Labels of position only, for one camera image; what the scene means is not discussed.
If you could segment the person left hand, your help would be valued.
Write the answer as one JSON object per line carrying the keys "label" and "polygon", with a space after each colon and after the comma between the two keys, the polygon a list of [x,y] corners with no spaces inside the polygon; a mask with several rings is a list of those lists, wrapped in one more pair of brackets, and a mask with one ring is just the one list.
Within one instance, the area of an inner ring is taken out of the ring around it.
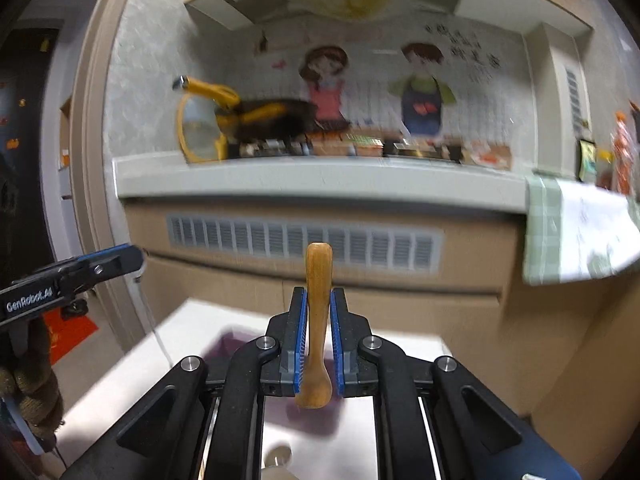
{"label": "person left hand", "polygon": [[1,395],[13,399],[29,430],[54,442],[64,415],[58,378],[52,370],[51,337],[41,316],[1,332]]}

